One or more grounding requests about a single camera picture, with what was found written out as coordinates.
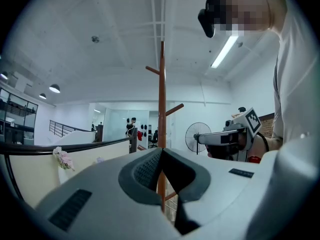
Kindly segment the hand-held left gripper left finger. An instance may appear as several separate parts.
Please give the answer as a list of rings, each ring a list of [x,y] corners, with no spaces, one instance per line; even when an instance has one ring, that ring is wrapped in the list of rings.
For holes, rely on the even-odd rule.
[[[158,179],[162,171],[162,151],[161,148],[156,148],[121,169],[118,175],[119,185],[135,202],[153,206],[162,204],[162,198],[157,194]]]

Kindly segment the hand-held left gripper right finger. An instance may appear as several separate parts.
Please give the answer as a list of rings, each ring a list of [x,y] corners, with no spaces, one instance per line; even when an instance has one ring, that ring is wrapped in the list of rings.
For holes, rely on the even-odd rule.
[[[200,227],[186,213],[185,204],[198,201],[211,183],[211,175],[203,166],[164,148],[161,153],[162,171],[178,195],[174,227],[186,235]]]

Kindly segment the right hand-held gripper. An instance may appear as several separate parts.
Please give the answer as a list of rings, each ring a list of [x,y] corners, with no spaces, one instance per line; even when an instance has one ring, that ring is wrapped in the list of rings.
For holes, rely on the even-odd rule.
[[[246,162],[255,136],[259,136],[262,123],[255,110],[240,108],[240,113],[225,122],[223,131],[198,133],[196,142],[204,145],[212,158]]]

